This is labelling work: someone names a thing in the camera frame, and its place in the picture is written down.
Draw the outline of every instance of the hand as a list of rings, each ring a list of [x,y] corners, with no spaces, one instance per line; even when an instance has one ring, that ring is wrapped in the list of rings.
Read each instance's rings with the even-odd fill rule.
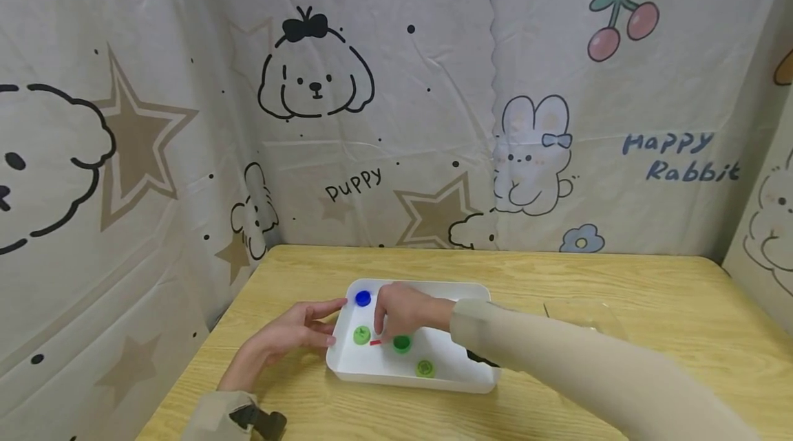
[[[253,392],[262,368],[277,363],[299,347],[333,346],[334,323],[318,321],[346,304],[346,299],[299,302],[262,327],[240,347],[220,379],[219,391]]]
[[[454,302],[434,299],[406,283],[391,283],[381,286],[374,308],[374,331],[382,335],[383,341],[393,337],[410,335],[419,327],[434,327],[449,332]],[[388,326],[385,327],[385,316]]]

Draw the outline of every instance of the black bow drawing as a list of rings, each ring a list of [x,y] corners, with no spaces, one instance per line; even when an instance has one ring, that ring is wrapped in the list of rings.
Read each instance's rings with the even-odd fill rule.
[[[313,17],[310,17],[311,9],[309,6],[308,10],[303,13],[303,10],[298,7],[297,11],[303,19],[287,19],[283,22],[281,28],[284,30],[286,40],[296,43],[307,36],[322,39],[328,34],[328,17],[325,17],[324,14],[314,14]]]

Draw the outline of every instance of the bunny drawing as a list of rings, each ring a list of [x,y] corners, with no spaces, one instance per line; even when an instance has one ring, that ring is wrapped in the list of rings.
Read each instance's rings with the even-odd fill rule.
[[[743,239],[746,254],[793,297],[793,171],[787,156],[784,168],[773,168],[757,194],[760,208],[750,218]]]
[[[569,118],[559,96],[547,96],[537,107],[526,96],[507,103],[494,151],[497,211],[542,216],[570,195],[572,182],[559,179],[570,164]]]

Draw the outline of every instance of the cherry drawing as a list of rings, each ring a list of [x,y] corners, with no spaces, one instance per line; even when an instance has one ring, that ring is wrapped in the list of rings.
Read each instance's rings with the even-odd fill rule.
[[[658,25],[659,12],[655,3],[635,3],[633,0],[591,0],[589,10],[591,12],[601,12],[611,7],[611,18],[606,27],[597,30],[593,38],[589,39],[589,46],[586,51],[591,60],[595,62],[609,59],[620,46],[620,31],[617,30],[617,19],[620,17],[620,9],[630,10],[631,17],[626,25],[626,33],[630,40],[642,40]]]

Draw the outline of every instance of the green bottle cap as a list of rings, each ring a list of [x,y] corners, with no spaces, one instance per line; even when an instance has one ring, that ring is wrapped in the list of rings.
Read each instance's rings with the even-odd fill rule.
[[[372,337],[372,332],[366,326],[359,326],[355,328],[355,331],[352,332],[352,341],[355,344],[366,344],[369,343],[369,338]]]
[[[394,351],[399,354],[406,354],[410,351],[411,346],[410,336],[396,336],[394,337]]]
[[[416,375],[419,378],[435,377],[435,366],[429,360],[422,360],[416,364]]]

